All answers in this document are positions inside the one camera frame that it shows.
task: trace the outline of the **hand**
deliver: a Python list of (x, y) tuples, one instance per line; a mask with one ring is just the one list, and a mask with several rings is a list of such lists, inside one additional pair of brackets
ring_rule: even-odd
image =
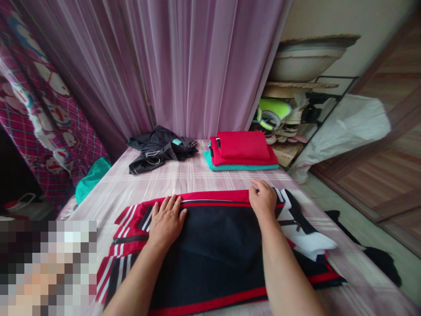
[(257, 216), (259, 222), (261, 220), (274, 220), (275, 218), (275, 207), (276, 207), (276, 192), (266, 182), (262, 180), (251, 180), (257, 188), (259, 193), (256, 192), (256, 188), (250, 186), (249, 189), (249, 200), (254, 213)]
[(154, 246), (163, 247), (168, 250), (176, 241), (183, 228), (184, 218), (187, 209), (183, 209), (178, 215), (180, 209), (181, 197), (175, 201), (175, 194), (170, 198), (166, 197), (158, 209), (158, 202), (152, 208), (152, 221), (150, 223), (149, 241)]

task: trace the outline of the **folded red shirt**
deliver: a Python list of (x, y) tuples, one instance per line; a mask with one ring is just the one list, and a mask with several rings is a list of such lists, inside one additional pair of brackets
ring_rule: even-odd
[(212, 162), (215, 166), (218, 165), (277, 165), (278, 159), (273, 152), (272, 147), (266, 145), (269, 151), (269, 159), (241, 159), (241, 158), (223, 158), (220, 153), (220, 148), (216, 142), (216, 137), (210, 138), (210, 146), (212, 147)]
[(261, 131), (218, 132), (221, 140), (219, 152), (223, 158), (270, 158), (266, 137)]

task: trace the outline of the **bed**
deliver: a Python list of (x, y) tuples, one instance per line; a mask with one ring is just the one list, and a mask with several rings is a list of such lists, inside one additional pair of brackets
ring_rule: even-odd
[[(260, 178), (274, 187), (286, 188), (300, 202), (309, 222), (321, 233), (337, 242), (329, 251), (329, 262), (349, 284), (317, 291), (329, 315), (419, 315), (419, 308), (365, 256), (365, 254), (322, 212), (283, 170), (212, 172), (202, 152), (207, 140), (197, 144), (199, 152), (184, 162), (167, 161), (158, 169), (130, 175), (129, 164), (139, 151), (128, 148), (89, 196), (68, 220), (97, 221), (97, 265), (107, 255), (112, 236), (118, 226), (113, 224), (128, 206), (171, 194), (213, 190), (243, 190), (250, 179)], [(97, 316), (102, 305), (92, 302), (86, 314)], [(234, 306), (205, 313), (206, 315), (271, 315), (267, 301)]]

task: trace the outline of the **white wall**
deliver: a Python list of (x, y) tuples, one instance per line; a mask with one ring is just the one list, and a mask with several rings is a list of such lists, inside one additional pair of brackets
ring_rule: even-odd
[(418, 0), (295, 0), (281, 40), (359, 34), (357, 43), (324, 75), (362, 75), (417, 3)]

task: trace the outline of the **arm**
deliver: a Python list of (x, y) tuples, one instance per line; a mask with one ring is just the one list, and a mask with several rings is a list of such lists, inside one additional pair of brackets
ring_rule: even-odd
[(173, 242), (180, 235), (187, 209), (180, 216), (181, 197), (166, 197), (158, 210), (158, 202), (152, 209), (149, 240), (136, 259), (117, 292), (114, 294), (104, 316), (147, 315), (153, 289), (164, 257)]
[(276, 193), (261, 180), (252, 180), (250, 204), (262, 232), (263, 266), (274, 315), (326, 315), (323, 306), (288, 245), (275, 218)]

